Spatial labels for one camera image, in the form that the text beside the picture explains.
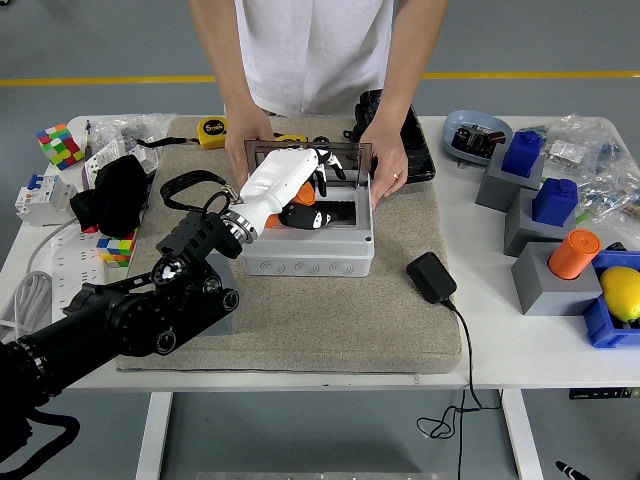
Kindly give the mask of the person's left hand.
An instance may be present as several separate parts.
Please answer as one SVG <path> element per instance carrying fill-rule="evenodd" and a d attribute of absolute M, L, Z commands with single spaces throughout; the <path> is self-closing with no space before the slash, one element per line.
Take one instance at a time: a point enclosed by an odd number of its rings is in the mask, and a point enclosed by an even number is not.
<path fill-rule="evenodd" d="M 384 119 L 374 119 L 361 137 L 371 145 L 377 166 L 370 186 L 371 207 L 397 192 L 407 180 L 408 158 L 400 136 L 400 126 Z"/>

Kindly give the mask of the person's right hand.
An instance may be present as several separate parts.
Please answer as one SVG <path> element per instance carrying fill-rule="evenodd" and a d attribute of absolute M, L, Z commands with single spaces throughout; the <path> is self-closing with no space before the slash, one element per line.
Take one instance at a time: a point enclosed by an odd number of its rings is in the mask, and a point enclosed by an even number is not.
<path fill-rule="evenodd" d="M 238 185 L 242 187 L 250 176 L 245 142 L 272 140 L 273 129 L 267 115 L 260 108 L 228 108 L 227 120 L 225 149 L 230 157 Z"/>

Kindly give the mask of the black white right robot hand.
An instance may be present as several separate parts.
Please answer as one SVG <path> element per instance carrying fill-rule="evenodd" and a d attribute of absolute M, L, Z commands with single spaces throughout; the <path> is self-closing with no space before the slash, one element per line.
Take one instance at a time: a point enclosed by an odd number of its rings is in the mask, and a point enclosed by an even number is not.
<path fill-rule="evenodd" d="M 565 462 L 557 460 L 555 462 L 555 466 L 560 472 L 562 472 L 566 477 L 568 477 L 571 480 L 590 480 L 589 476 L 577 470 L 576 468 L 566 464 Z"/>

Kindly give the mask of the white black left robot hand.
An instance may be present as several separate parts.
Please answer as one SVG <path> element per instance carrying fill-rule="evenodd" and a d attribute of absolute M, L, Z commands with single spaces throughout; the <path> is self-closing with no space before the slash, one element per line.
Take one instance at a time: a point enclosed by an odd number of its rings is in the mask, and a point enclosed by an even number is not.
<path fill-rule="evenodd" d="M 242 202 L 229 208 L 228 217 L 254 237 L 259 237 L 271 216 L 284 225 L 315 230 L 331 222 L 331 216 L 312 206 L 295 203 L 300 189 L 314 176 L 321 196 L 326 196 L 325 167 L 344 180 L 342 164 L 329 150 L 286 148 L 271 151 L 240 191 Z"/>

